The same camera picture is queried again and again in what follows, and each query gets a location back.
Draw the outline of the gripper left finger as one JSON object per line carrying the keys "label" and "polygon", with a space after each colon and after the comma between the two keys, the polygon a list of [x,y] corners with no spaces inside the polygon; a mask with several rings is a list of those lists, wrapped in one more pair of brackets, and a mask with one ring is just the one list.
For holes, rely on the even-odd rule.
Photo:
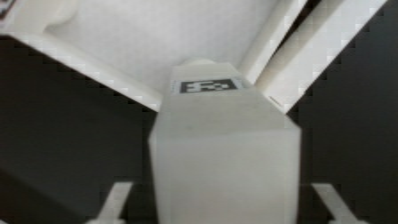
{"label": "gripper left finger", "polygon": [[153,189],[148,184],[114,183],[98,215],[84,224],[159,224]]}

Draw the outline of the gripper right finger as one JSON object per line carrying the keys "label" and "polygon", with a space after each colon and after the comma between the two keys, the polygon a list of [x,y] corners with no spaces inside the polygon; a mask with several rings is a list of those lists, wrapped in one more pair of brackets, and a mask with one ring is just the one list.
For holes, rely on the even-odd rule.
{"label": "gripper right finger", "polygon": [[[326,209],[326,217],[310,213],[317,205]],[[331,183],[301,185],[299,224],[372,224],[356,216]]]}

